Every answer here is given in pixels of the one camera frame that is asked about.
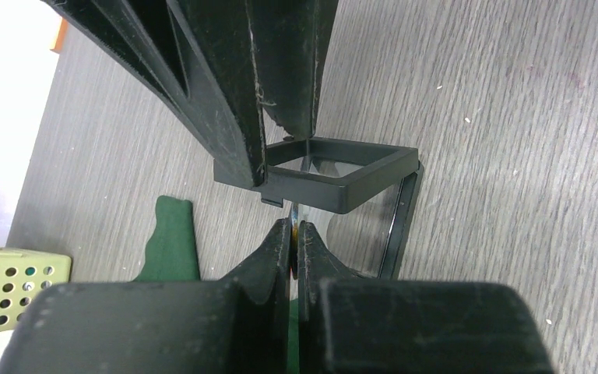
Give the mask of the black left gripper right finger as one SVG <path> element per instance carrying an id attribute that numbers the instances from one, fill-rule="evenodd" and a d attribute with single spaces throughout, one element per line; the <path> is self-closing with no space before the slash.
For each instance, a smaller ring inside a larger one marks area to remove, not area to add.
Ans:
<path id="1" fill-rule="evenodd" d="M 297 232 L 302 373 L 552 373 L 531 311 L 503 284 L 362 277 L 316 227 Z"/>

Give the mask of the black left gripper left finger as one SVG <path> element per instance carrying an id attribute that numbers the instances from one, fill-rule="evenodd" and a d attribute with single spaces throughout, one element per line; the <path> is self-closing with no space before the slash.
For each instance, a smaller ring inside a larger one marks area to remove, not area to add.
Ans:
<path id="1" fill-rule="evenodd" d="M 57 284 L 29 305 L 0 373 L 283 373 L 291 223 L 219 280 Z"/>

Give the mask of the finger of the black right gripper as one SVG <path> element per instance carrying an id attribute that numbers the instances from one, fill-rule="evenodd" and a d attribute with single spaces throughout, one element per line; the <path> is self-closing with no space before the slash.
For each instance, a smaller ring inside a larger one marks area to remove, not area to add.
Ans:
<path id="1" fill-rule="evenodd" d="M 295 139 L 315 134 L 338 5 L 337 0 L 251 2 L 260 104 Z"/>
<path id="2" fill-rule="evenodd" d="M 52 1 L 149 88 L 238 184 L 266 180 L 248 1 Z"/>

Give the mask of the round white brooch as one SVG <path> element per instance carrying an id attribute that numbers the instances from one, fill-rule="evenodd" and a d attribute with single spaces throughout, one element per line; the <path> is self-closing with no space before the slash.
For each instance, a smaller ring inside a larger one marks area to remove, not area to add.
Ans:
<path id="1" fill-rule="evenodd" d="M 299 204 L 292 202 L 290 207 L 290 223 L 291 223 L 291 236 L 290 236 L 290 272 L 294 280 L 298 279 L 298 229 L 300 227 L 301 220 L 299 218 Z"/>

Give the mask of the white and green t-shirt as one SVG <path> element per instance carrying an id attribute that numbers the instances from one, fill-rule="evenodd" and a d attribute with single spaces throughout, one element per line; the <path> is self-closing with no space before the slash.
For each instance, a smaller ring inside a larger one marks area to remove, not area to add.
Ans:
<path id="1" fill-rule="evenodd" d="M 145 247 L 145 262 L 134 281 L 200 280 L 192 202 L 159 196 L 155 218 L 155 228 Z"/>

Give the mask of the yellow-green perforated basket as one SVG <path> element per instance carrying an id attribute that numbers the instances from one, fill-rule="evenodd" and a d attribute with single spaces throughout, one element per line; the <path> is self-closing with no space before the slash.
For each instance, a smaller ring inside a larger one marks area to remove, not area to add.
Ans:
<path id="1" fill-rule="evenodd" d="M 68 282 L 71 269 L 66 255 L 0 248 L 0 332 L 16 327 L 38 293 Z"/>

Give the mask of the wooden block at wall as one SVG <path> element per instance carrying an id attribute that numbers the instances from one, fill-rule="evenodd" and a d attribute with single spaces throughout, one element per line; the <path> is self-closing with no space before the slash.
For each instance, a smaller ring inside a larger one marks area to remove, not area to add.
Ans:
<path id="1" fill-rule="evenodd" d="M 67 20 L 64 18 L 61 18 L 58 23 L 58 28 L 53 34 L 54 37 L 50 44 L 50 51 L 52 51 L 56 54 L 61 53 L 64 43 L 65 43 L 65 36 L 67 34 L 68 28 L 69 28 L 69 23 L 67 22 Z"/>

